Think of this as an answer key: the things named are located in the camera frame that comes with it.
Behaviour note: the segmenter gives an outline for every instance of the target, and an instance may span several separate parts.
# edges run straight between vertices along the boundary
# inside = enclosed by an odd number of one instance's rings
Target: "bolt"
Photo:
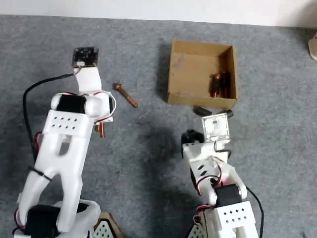
[[[113,89],[118,91],[134,108],[138,107],[138,104],[130,97],[130,95],[122,88],[121,83],[115,83]]]

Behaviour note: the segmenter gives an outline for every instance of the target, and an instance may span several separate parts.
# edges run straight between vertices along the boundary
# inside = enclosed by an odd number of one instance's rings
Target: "copper bolt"
[[[131,98],[130,95],[122,88],[121,83],[115,83],[113,85],[113,89],[118,91],[134,108],[138,107],[136,101],[134,101],[133,98]]]
[[[95,131],[99,131],[100,130],[100,125],[95,125]]]
[[[105,129],[104,129],[104,124],[102,122],[100,122],[99,133],[100,133],[100,138],[105,137]]]

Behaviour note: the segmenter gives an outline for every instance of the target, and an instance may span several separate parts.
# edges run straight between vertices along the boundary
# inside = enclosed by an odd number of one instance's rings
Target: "black wire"
[[[259,235],[259,238],[262,238],[263,236],[263,227],[264,227],[264,211],[263,211],[263,207],[261,205],[261,202],[260,200],[258,199],[258,197],[256,196],[256,194],[254,192],[252,192],[251,189],[249,189],[247,187],[247,190],[250,192],[250,194],[252,194],[252,196],[256,199],[256,201],[258,202],[259,204],[259,208],[260,208],[260,211],[261,211],[261,225],[260,225],[260,235]]]
[[[217,152],[217,153],[228,152],[228,159],[230,159],[230,156],[231,156],[231,154],[232,154],[232,151],[231,151],[231,150],[227,150],[227,149],[217,150],[216,141],[215,141],[214,144],[213,144],[213,148],[214,148],[214,151]]]
[[[36,88],[37,86],[39,86],[41,84],[44,84],[44,83],[47,83],[47,82],[51,82],[51,81],[55,81],[55,80],[59,80],[59,79],[63,79],[63,78],[68,78],[68,77],[71,77],[73,75],[75,75],[75,73],[64,74],[64,75],[61,75],[61,76],[58,76],[58,77],[47,78],[47,79],[41,80],[41,81],[31,85],[30,87],[28,87],[25,90],[24,94],[23,94],[23,100],[22,100],[23,117],[24,117],[25,127],[26,127],[26,130],[28,132],[28,137],[29,137],[29,140],[30,140],[30,143],[31,143],[31,147],[32,147],[32,154],[33,154],[34,163],[36,162],[37,150],[36,150],[36,143],[34,141],[32,130],[31,130],[31,126],[30,126],[30,122],[29,122],[29,117],[28,117],[28,112],[27,112],[27,107],[26,107],[26,97],[27,97],[28,93],[32,89]]]

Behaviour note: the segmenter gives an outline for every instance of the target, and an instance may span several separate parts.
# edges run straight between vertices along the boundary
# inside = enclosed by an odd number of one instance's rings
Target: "gray floor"
[[[231,164],[261,199],[264,237],[313,238],[317,233],[317,62],[307,50],[314,30],[226,24],[0,17],[0,231],[8,237],[27,167],[32,164],[22,94],[32,83],[71,72],[72,49],[100,48],[104,89],[122,82],[134,109],[115,93],[115,122],[106,138],[93,133],[82,197],[111,212],[128,238],[182,238],[200,198],[180,156],[180,135],[201,130],[190,107],[168,105],[173,39],[233,44],[240,99],[229,126]],[[43,128],[52,96],[77,91],[75,79],[53,82],[29,97],[33,131]],[[43,203],[62,198],[58,179]],[[260,212],[252,197],[257,225]]]

